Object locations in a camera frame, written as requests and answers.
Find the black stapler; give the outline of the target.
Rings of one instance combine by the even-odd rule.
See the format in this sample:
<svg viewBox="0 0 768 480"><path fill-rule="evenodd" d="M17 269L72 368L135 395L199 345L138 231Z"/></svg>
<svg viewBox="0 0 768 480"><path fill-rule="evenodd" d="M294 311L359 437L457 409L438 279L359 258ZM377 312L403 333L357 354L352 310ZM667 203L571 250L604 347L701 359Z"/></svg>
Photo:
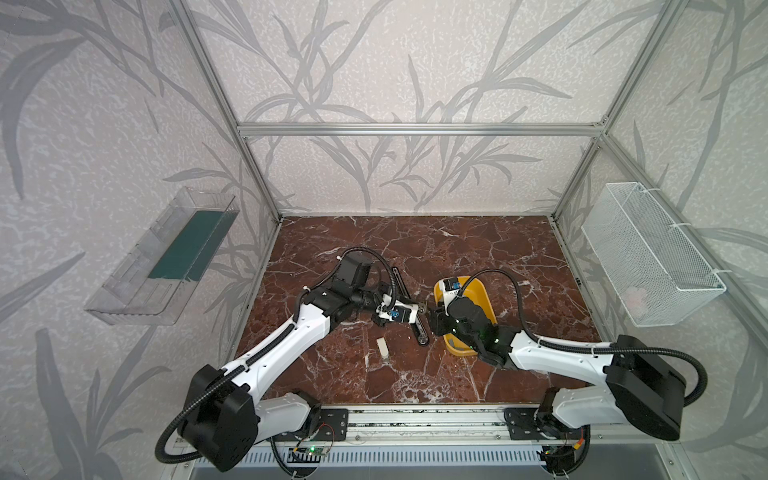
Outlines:
<svg viewBox="0 0 768 480"><path fill-rule="evenodd" d="M421 316L425 313L426 306L411 298L400 270L397 267L392 267L391 271L398 288L396 307L404 312L399 323L407 323L418 345L427 346L429 335L421 322Z"/></svg>

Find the white mini stapler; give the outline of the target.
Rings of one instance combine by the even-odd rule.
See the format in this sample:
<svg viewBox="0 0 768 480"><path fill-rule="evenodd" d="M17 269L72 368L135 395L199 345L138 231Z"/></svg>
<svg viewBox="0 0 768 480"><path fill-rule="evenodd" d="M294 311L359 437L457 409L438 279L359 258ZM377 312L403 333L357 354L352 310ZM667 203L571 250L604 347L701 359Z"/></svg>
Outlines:
<svg viewBox="0 0 768 480"><path fill-rule="evenodd" d="M383 360L388 360L390 358L390 352L389 352L386 339L383 337L380 337L376 340L376 344L377 344L377 348L379 350L381 358Z"/></svg>

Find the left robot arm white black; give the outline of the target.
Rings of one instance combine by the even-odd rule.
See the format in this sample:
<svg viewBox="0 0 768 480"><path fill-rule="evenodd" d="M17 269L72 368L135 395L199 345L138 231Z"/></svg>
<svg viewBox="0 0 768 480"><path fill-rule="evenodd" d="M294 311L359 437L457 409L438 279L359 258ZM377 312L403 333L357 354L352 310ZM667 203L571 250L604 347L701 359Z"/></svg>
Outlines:
<svg viewBox="0 0 768 480"><path fill-rule="evenodd" d="M158 461L204 458L226 472L263 441L283 434L300 439L321 428L321 403L309 394L265 394L306 350L357 313L378 325L420 326L426 306L409 297L399 275L380 254L351 247L322 279L299 293L292 315L257 346L226 365L206 365L193 376L182 411L155 447Z"/></svg>

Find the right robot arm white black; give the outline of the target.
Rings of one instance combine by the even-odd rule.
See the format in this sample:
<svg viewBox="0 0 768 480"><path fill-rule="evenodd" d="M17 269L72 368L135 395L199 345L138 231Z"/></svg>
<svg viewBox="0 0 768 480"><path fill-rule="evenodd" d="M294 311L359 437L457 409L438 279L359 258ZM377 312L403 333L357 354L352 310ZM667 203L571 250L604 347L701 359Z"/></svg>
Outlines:
<svg viewBox="0 0 768 480"><path fill-rule="evenodd" d="M452 352L497 370L544 372L584 384L547 391L536 412L539 430L554 436L585 426L625 424L656 439L679 439L687 384L663 354L627 335L614 343L533 339L521 328L498 324L484 285L467 286L466 280L444 278L433 289L430 328L445 337Z"/></svg>

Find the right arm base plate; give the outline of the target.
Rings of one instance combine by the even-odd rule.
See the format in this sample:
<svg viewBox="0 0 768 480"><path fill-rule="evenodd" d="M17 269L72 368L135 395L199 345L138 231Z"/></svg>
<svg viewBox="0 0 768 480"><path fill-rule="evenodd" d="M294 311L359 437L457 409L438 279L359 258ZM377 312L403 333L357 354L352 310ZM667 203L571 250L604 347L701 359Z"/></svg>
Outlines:
<svg viewBox="0 0 768 480"><path fill-rule="evenodd" d="M508 407L503 419L511 440L575 441L579 429L571 429L557 420L551 412L541 413L537 407Z"/></svg>

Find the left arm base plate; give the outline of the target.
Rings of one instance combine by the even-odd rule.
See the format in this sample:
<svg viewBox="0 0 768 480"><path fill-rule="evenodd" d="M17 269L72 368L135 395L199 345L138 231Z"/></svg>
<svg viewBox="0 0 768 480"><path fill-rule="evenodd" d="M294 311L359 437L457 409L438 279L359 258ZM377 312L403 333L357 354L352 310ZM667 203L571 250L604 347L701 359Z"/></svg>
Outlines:
<svg viewBox="0 0 768 480"><path fill-rule="evenodd" d="M321 408L311 411L302 427L293 432L276 436L279 442L299 441L310 438L324 442L344 441L349 427L350 411L346 408Z"/></svg>

